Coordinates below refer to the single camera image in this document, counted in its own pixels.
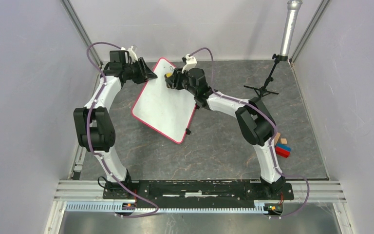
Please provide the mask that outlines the pink framed whiteboard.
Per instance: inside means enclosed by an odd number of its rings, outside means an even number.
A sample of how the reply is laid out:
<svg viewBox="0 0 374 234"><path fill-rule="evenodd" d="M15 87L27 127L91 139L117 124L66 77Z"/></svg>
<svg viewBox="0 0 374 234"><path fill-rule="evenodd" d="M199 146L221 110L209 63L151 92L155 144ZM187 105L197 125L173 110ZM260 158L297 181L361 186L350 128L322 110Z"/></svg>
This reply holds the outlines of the pink framed whiteboard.
<svg viewBox="0 0 374 234"><path fill-rule="evenodd" d="M175 68L166 58L158 59L153 67L157 78L146 82L131 114L169 140L181 144L187 135L196 104L188 91L166 87L165 75L172 73Z"/></svg>

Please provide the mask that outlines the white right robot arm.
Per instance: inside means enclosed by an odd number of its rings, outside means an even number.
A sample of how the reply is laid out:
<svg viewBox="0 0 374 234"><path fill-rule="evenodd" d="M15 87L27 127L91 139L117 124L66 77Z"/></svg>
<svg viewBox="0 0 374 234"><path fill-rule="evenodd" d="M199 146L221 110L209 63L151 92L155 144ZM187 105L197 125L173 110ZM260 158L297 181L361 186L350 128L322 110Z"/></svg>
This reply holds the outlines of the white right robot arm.
<svg viewBox="0 0 374 234"><path fill-rule="evenodd" d="M277 133L274 120L258 97L238 99L211 88L205 72L200 68L183 71L176 68L164 75L166 86L186 90L193 95L196 105L234 117L244 139L253 146L261 168L262 194L276 198L285 184L285 176L278 164L274 138Z"/></svg>

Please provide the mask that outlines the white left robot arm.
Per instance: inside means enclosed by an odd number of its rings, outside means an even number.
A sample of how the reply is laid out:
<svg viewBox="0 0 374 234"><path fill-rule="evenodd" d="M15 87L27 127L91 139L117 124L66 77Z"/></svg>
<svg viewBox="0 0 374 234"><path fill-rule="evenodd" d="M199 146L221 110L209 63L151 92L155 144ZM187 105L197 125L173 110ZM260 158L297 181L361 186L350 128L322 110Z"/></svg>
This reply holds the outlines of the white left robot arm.
<svg viewBox="0 0 374 234"><path fill-rule="evenodd" d="M84 107L73 112L78 144L92 153L106 176L104 188L114 190L121 198L129 198L134 191L128 169L121 163L115 149L116 133L109 115L112 102L123 84L131 80L142 84L157 78L144 58L132 62L111 60L100 72L100 83Z"/></svg>

